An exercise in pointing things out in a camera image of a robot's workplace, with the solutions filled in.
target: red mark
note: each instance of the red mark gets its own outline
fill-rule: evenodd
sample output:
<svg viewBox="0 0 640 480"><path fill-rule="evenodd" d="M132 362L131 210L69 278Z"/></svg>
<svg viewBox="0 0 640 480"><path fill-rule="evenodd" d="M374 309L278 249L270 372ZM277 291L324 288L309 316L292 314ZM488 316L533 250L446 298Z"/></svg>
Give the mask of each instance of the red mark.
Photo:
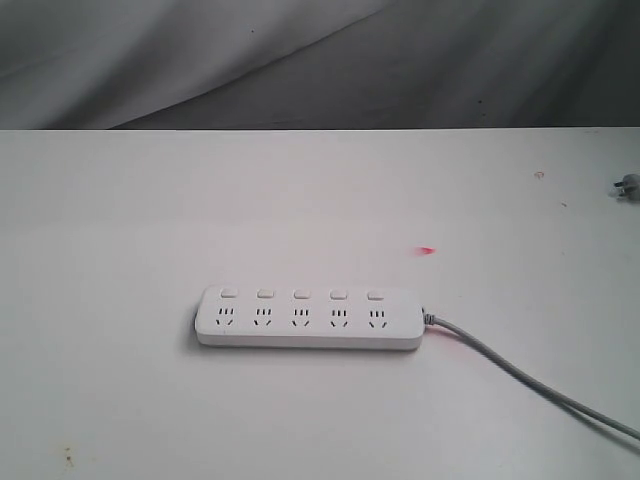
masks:
<svg viewBox="0 0 640 480"><path fill-rule="evenodd" d="M431 255L432 253L436 253L435 248L431 247L416 247L416 255Z"/></svg>

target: power cord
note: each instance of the power cord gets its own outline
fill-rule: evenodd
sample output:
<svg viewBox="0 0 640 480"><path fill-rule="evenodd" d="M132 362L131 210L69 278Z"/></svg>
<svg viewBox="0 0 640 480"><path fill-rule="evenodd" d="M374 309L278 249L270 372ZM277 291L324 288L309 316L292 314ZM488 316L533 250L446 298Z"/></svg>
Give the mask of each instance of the power cord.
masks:
<svg viewBox="0 0 640 480"><path fill-rule="evenodd" d="M491 360L493 363L495 363L497 366L499 366L504 371L506 371L509 375L514 377L516 380L524 383L526 386L528 386L529 388L531 388L532 390L534 390L538 394L542 395L543 397L547 398L548 400L550 400L552 402L555 402L555 403L560 403L560 404L566 405L567 407L570 407L570 408L572 408L572 409L574 409L574 410L576 410L576 411L578 411L578 412L580 412L580 413L582 413L584 415L587 415L588 417L591 417L594 420L597 420L597 421L607 425L608 427L611 427L611 428L613 428L613 429L615 429L615 430L617 430L619 432L622 432L622 433L624 433L626 435L629 435L630 437L633 437L636 440L640 440L640 432L638 430L635 430L635 429L633 429L631 427L628 427L627 425L624 425L623 423L620 423L620 422L618 422L618 421L616 421L616 420L614 420L612 418L609 418L609 417L607 417L606 415L603 415L600 412L596 412L592 408L589 408L586 405L583 405L580 402L577 402L577 401L573 400L572 398L569 398L566 395L558 392L557 390L554 390L553 388L548 387L544 383L542 383L542 382L536 380L535 378L533 378L532 376L524 373L518 367L513 365L511 362L509 362L508 360L506 360L502 356L498 355L498 353L496 353L494 350L489 348L487 345L482 343L480 340L478 340L476 337L474 337L470 333L466 332L462 328L457 327L457 326L453 325L452 323L449 323L449 322L447 322L445 320L442 320L442 319L436 317L435 315L431 315L431 314L428 314L428 313L425 313L425 315L424 315L424 323L425 323L425 328L435 325L435 326L438 326L438 327L446 328L447 330L455 333L467 345L469 345L470 347L473 347L474 349L476 349L482 355L484 355L489 360Z"/></svg>

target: white surface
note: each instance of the white surface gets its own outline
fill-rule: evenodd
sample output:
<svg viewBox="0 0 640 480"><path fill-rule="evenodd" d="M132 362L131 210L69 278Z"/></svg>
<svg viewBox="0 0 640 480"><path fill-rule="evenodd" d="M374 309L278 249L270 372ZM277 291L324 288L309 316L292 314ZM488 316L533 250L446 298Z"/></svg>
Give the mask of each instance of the white surface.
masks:
<svg viewBox="0 0 640 480"><path fill-rule="evenodd" d="M214 283L406 287L638 427L640 208L607 192L639 151L631 129L0 133L0 476L637 479L637 445L444 334L228 351L192 323Z"/></svg>
<svg viewBox="0 0 640 480"><path fill-rule="evenodd" d="M318 288L301 300L295 287L244 285L225 298L223 285L207 288L198 306L198 341L215 346L414 350L424 334L422 306L409 291L385 288L384 301L369 288ZM270 295L261 295L268 291Z"/></svg>

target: gray backdrop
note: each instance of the gray backdrop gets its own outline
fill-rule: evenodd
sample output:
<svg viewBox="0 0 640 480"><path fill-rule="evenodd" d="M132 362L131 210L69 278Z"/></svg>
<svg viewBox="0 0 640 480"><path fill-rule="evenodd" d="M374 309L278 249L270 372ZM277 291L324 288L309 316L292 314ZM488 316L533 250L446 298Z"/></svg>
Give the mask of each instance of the gray backdrop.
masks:
<svg viewBox="0 0 640 480"><path fill-rule="evenodd" d="M0 128L640 125L637 0L0 0Z"/></svg>

